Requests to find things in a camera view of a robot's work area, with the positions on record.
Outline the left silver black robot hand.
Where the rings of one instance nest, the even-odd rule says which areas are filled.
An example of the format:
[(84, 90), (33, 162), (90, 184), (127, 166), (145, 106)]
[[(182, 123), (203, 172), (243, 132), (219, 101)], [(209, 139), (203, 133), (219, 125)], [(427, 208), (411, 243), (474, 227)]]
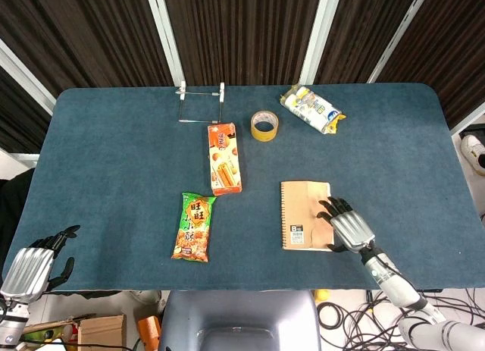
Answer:
[(50, 277), (54, 261), (69, 239), (77, 236), (79, 225), (74, 225), (49, 237), (38, 239), (22, 248), (3, 281), (1, 295), (13, 303), (30, 304), (54, 288), (67, 282), (74, 269), (75, 259), (67, 259), (64, 270)]

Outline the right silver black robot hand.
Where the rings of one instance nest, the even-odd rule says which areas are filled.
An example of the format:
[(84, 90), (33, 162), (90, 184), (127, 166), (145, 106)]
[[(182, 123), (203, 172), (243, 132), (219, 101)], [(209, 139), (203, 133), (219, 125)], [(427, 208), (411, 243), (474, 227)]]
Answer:
[(333, 228), (333, 244), (327, 245), (330, 251), (360, 253), (373, 247), (374, 232), (346, 200), (329, 196), (318, 203), (324, 210), (316, 217), (324, 219)]

